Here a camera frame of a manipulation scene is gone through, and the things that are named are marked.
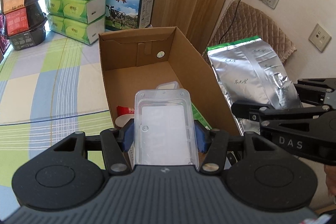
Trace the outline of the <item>dark purple box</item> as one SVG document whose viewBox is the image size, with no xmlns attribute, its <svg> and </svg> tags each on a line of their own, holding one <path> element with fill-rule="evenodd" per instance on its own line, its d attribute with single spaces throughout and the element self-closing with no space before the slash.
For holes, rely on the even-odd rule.
<svg viewBox="0 0 336 224">
<path fill-rule="evenodd" d="M 10 46 L 10 42 L 5 37 L 5 21 L 4 16 L 0 13 L 0 49 L 1 53 L 5 55 Z"/>
</svg>

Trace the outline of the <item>quilted brown chair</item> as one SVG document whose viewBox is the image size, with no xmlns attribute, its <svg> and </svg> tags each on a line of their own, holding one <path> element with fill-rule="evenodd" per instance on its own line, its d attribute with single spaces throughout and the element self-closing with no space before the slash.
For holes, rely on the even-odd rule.
<svg viewBox="0 0 336 224">
<path fill-rule="evenodd" d="M 253 36 L 258 36 L 267 42 L 283 64 L 297 50 L 294 43 L 271 17 L 238 0 L 230 2 L 207 46 L 217 46 Z"/>
</svg>

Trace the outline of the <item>red snack packet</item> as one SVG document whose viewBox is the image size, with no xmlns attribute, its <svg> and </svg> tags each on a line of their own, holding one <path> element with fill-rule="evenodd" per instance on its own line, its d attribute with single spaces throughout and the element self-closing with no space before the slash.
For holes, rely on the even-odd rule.
<svg viewBox="0 0 336 224">
<path fill-rule="evenodd" d="M 121 117 L 124 115 L 134 116 L 134 108 L 133 107 L 124 107 L 124 106 L 117 106 L 117 116 Z"/>
</svg>

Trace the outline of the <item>blue milk carton box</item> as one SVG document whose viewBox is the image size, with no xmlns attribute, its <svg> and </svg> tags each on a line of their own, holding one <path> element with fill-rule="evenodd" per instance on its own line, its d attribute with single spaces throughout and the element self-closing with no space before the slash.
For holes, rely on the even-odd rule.
<svg viewBox="0 0 336 224">
<path fill-rule="evenodd" d="M 155 0 L 106 0 L 105 28 L 111 31 L 151 26 Z"/>
</svg>

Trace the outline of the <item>clear plastic case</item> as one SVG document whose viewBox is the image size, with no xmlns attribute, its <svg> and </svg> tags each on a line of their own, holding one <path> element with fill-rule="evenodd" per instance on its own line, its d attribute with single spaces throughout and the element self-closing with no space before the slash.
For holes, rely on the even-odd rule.
<svg viewBox="0 0 336 224">
<path fill-rule="evenodd" d="M 135 95 L 134 165 L 199 168 L 190 94 L 176 81 Z"/>
</svg>

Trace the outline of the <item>silver foil tea bag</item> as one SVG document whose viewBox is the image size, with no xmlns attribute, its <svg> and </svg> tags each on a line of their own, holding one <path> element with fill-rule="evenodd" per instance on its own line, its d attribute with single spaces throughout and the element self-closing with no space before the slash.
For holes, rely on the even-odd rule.
<svg viewBox="0 0 336 224">
<path fill-rule="evenodd" d="M 228 106 L 244 100 L 275 109 L 302 107 L 277 53 L 259 36 L 210 46 L 206 54 Z"/>
</svg>

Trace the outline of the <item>stacked black food containers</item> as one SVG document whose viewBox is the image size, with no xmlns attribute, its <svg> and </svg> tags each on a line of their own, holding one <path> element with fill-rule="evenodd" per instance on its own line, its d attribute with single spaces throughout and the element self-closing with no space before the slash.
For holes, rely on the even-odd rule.
<svg viewBox="0 0 336 224">
<path fill-rule="evenodd" d="M 46 13 L 39 0 L 1 0 L 4 36 L 16 51 L 41 44 L 46 38 Z"/>
</svg>

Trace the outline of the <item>white wall socket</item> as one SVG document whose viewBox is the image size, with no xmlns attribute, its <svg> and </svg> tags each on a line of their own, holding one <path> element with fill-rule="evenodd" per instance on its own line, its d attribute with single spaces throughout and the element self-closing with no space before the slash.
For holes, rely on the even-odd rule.
<svg viewBox="0 0 336 224">
<path fill-rule="evenodd" d="M 309 41 L 320 51 L 323 52 L 331 41 L 330 34 L 318 23 L 309 36 Z"/>
</svg>

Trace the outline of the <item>plaid table cloth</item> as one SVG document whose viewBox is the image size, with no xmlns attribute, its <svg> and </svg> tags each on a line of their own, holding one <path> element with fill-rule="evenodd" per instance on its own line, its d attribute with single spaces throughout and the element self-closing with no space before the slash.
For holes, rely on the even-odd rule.
<svg viewBox="0 0 336 224">
<path fill-rule="evenodd" d="M 112 127 L 98 44 L 54 32 L 1 62 L 1 218 L 18 208 L 15 171 L 75 131 L 97 135 Z"/>
</svg>

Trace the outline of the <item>brown cardboard box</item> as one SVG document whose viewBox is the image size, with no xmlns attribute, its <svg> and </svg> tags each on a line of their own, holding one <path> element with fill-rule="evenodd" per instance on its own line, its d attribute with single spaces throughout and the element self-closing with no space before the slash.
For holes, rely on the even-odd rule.
<svg viewBox="0 0 336 224">
<path fill-rule="evenodd" d="M 177 27 L 105 32 L 99 35 L 102 77 L 109 111 L 133 107 L 135 94 L 177 81 L 213 128 L 240 132 L 211 67 Z"/>
</svg>

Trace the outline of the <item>green tissue pack stack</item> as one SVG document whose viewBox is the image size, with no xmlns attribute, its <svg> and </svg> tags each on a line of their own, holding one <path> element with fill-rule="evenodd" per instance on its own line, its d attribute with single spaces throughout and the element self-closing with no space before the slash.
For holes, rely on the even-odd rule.
<svg viewBox="0 0 336 224">
<path fill-rule="evenodd" d="M 106 0 L 45 0 L 53 32 L 91 45 L 105 31 Z"/>
</svg>

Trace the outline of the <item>green white spray medicine box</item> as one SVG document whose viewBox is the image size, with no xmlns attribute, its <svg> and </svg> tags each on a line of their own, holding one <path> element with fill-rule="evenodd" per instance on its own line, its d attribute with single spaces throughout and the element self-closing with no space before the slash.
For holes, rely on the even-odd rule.
<svg viewBox="0 0 336 224">
<path fill-rule="evenodd" d="M 192 111 L 193 111 L 194 120 L 199 121 L 206 129 L 208 129 L 208 130 L 212 129 L 212 127 L 210 126 L 208 121 L 206 121 L 204 116 L 202 116 L 201 112 L 195 107 L 195 105 L 191 104 L 191 107 L 192 107 Z"/>
</svg>

